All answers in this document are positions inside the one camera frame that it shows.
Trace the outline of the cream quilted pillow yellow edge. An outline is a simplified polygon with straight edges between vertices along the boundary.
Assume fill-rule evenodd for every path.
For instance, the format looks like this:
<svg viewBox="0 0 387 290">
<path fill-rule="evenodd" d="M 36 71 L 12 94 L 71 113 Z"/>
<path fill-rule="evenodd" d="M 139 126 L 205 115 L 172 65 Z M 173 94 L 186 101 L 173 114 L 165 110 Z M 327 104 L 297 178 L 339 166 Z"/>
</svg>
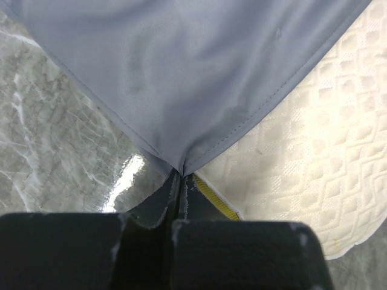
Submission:
<svg viewBox="0 0 387 290">
<path fill-rule="evenodd" d="M 386 219 L 386 2 L 195 181 L 239 218 L 307 224 L 328 260 L 373 235 Z"/>
</svg>

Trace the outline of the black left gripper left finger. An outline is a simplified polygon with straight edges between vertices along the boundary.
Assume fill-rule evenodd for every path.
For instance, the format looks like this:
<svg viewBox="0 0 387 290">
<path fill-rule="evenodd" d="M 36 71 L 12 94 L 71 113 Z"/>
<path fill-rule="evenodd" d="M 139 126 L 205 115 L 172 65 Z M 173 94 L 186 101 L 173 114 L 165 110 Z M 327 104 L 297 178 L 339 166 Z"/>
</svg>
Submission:
<svg viewBox="0 0 387 290">
<path fill-rule="evenodd" d="M 1 216 L 2 289 L 164 289 L 181 176 L 124 213 Z"/>
</svg>

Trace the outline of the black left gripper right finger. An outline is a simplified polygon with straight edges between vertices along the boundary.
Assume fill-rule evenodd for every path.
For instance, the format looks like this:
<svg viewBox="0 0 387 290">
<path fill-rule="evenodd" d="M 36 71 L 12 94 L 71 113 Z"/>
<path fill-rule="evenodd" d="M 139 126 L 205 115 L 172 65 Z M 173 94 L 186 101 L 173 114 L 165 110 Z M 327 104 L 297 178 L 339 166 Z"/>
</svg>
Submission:
<svg viewBox="0 0 387 290">
<path fill-rule="evenodd" d="M 172 224 L 172 289 L 333 289 L 319 239 L 300 222 L 233 221 L 183 180 Z"/>
</svg>

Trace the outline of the grey pillowcase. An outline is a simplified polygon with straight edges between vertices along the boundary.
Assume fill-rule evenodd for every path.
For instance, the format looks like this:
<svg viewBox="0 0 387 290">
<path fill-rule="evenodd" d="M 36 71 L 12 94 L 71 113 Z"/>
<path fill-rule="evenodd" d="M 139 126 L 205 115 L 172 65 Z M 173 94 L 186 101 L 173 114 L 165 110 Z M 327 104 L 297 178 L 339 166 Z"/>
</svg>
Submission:
<svg viewBox="0 0 387 290">
<path fill-rule="evenodd" d="M 2 1 L 163 173 L 241 139 L 368 1 Z"/>
</svg>

